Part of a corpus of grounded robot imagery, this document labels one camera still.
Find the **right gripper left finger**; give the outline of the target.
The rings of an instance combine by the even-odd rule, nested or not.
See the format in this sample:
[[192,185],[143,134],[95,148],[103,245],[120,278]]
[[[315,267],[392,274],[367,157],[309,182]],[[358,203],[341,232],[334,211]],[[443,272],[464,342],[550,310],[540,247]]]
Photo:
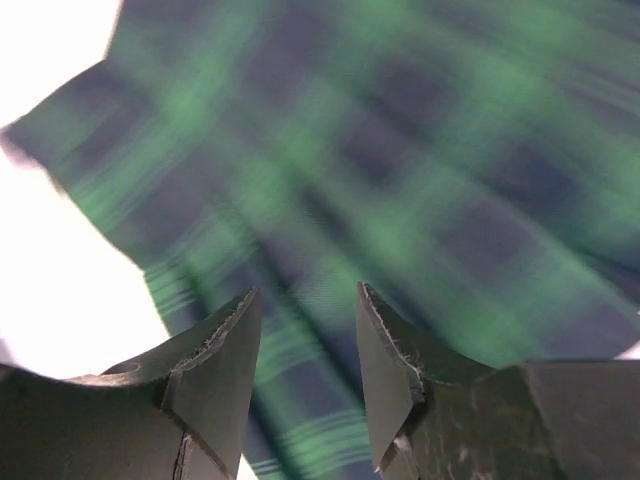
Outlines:
[[1,369],[5,479],[233,479],[260,344],[251,289],[100,375]]

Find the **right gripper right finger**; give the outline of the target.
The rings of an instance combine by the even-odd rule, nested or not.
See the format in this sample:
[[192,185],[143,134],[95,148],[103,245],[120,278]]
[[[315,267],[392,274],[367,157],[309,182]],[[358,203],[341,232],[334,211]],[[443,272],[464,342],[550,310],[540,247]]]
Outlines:
[[639,364],[494,369],[357,287],[357,344],[375,470],[385,479],[635,479]]

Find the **green plaid skirt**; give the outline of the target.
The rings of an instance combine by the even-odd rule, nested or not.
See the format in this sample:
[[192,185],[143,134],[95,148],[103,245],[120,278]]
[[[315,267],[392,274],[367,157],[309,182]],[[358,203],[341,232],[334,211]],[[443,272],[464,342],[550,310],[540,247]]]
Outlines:
[[262,290],[261,479],[373,477],[360,281],[491,366],[639,340],[635,1],[126,1],[2,137],[171,332]]

